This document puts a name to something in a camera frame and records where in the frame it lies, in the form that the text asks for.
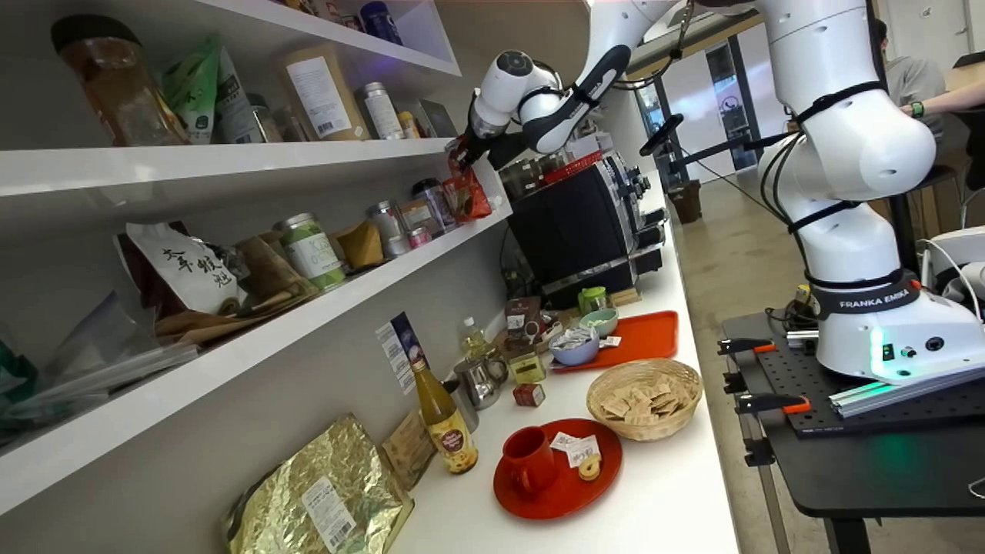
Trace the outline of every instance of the white countertop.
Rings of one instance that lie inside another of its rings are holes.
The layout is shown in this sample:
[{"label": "white countertop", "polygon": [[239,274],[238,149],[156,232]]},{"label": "white countertop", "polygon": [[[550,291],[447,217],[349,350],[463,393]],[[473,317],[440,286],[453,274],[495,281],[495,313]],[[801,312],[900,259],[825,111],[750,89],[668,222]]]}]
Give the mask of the white countertop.
[{"label": "white countertop", "polygon": [[[642,283],[642,301],[618,309],[621,317],[676,312],[676,359],[700,368],[695,337],[679,283],[675,237],[668,232],[665,266]],[[694,421],[655,443],[621,441],[621,473],[612,488],[562,519],[521,519],[500,508],[492,471],[508,434],[554,418],[592,418],[584,392],[599,372],[571,372],[541,383],[546,403],[515,407],[506,392],[479,413],[479,465],[450,478],[433,460],[412,488],[420,503],[397,554],[654,554],[654,551],[739,551],[730,495],[713,447],[708,403]]]}]

